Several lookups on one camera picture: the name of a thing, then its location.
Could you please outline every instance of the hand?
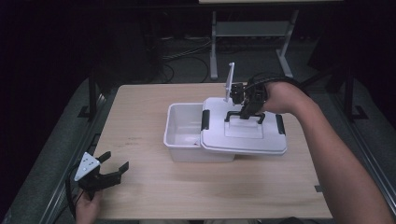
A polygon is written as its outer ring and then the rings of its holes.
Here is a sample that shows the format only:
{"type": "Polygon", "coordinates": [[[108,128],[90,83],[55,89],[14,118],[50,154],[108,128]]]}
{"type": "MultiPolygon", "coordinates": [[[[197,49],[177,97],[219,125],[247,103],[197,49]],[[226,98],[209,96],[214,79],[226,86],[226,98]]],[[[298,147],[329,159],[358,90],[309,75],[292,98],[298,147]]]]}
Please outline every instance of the hand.
{"type": "Polygon", "coordinates": [[[76,204],[77,224],[92,224],[96,220],[100,212],[100,202],[102,197],[102,190],[96,191],[92,200],[87,192],[82,192],[82,195],[76,204]]]}
{"type": "Polygon", "coordinates": [[[270,82],[265,85],[268,100],[264,103],[262,111],[276,114],[291,113],[296,116],[300,108],[314,102],[300,89],[287,82],[270,82]]]}

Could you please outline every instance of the forearm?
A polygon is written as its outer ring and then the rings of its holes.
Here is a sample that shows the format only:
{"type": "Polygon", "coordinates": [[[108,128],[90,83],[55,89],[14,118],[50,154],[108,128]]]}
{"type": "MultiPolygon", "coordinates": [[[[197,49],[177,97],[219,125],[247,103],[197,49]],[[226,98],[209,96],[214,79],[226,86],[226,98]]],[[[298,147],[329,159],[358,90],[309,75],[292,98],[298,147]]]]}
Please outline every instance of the forearm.
{"type": "Polygon", "coordinates": [[[318,105],[309,102],[294,115],[303,127],[324,197],[337,223],[393,223],[375,182],[318,105]]]}

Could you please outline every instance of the table top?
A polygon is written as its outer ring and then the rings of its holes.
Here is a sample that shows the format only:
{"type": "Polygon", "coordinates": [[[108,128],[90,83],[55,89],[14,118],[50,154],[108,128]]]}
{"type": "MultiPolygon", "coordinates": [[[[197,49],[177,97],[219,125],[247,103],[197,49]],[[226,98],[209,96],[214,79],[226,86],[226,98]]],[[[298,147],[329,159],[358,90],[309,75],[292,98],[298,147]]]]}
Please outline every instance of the table top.
{"type": "Polygon", "coordinates": [[[128,85],[119,88],[94,156],[111,151],[101,174],[125,162],[121,184],[106,189],[100,218],[215,219],[332,217],[297,119],[283,115],[283,156],[237,155],[232,162],[173,162],[163,143],[173,103],[223,97],[224,84],[128,85]]]}

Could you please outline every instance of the white storage box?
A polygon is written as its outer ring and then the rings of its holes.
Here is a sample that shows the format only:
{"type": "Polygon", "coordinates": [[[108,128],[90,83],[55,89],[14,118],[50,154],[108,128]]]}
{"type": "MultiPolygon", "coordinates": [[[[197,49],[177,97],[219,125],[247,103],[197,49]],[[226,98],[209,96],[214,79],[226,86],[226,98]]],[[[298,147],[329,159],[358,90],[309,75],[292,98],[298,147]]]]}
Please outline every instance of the white storage box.
{"type": "Polygon", "coordinates": [[[203,104],[172,104],[168,109],[164,143],[173,161],[226,162],[234,154],[216,153],[201,147],[201,120],[203,104]]]}
{"type": "Polygon", "coordinates": [[[163,142],[174,161],[226,162],[235,154],[283,155],[286,135],[280,115],[265,113],[259,118],[240,119],[228,111],[240,111],[222,98],[211,97],[199,103],[172,104],[168,109],[163,142]]]}

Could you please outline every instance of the white plastic bin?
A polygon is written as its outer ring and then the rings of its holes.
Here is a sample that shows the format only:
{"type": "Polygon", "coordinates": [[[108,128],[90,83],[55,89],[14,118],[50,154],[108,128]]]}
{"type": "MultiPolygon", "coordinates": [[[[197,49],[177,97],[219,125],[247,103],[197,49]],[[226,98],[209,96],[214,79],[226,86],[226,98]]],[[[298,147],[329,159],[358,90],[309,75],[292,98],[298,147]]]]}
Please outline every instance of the white plastic bin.
{"type": "Polygon", "coordinates": [[[216,153],[201,147],[203,104],[172,104],[168,109],[163,142],[168,146],[173,161],[228,162],[235,154],[216,153]]]}

